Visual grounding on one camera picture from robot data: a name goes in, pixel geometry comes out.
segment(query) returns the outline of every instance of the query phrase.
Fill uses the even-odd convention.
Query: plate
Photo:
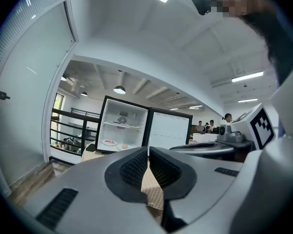
[[[116,146],[117,145],[117,142],[116,141],[113,141],[111,139],[103,139],[101,142],[105,146]]]
[[[130,145],[128,145],[128,148],[123,149],[123,148],[122,148],[122,145],[123,145],[123,144],[118,144],[118,145],[117,145],[117,149],[120,150],[120,151],[123,151],[123,150],[128,150],[128,149],[132,148]]]

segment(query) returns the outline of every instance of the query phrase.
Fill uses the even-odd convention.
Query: refrigerator
[[[187,145],[191,127],[192,115],[149,108],[143,145],[166,149]]]
[[[141,146],[188,144],[192,115],[148,108],[105,96],[95,150],[114,153]]]

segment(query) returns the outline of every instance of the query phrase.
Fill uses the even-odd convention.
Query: window
[[[60,110],[61,107],[62,107],[63,98],[64,98],[63,95],[60,95],[60,94],[57,93],[57,95],[55,96],[55,101],[54,101],[53,108],[55,108],[55,109],[59,109],[59,110]],[[59,121],[59,119],[60,119],[59,114],[57,114],[57,113],[52,113],[52,117],[51,117],[51,119],[52,119],[52,120],[55,120],[55,121]],[[57,131],[57,130],[58,130],[58,126],[59,126],[58,123],[52,121],[52,122],[51,122],[51,126],[50,126],[50,128],[53,129],[53,130],[56,130],[56,131]],[[56,138],[56,139],[58,138],[58,133],[57,133],[57,132],[51,131],[50,134],[51,134],[50,136],[51,136],[52,138]],[[50,144],[57,144],[57,141],[51,139],[51,140],[50,140]]]

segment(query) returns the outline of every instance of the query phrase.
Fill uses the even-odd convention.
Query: black hair
[[[227,117],[229,117],[229,116],[231,116],[232,117],[232,115],[231,114],[225,114],[225,117],[223,117],[223,119],[226,119]]]
[[[274,65],[281,85],[293,70],[293,40],[274,13],[256,12],[243,15],[240,19],[264,38],[268,59]]]

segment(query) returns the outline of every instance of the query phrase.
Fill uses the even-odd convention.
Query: floor
[[[12,193],[9,199],[22,206],[28,197],[69,168],[69,165],[55,160],[44,163],[10,186]]]

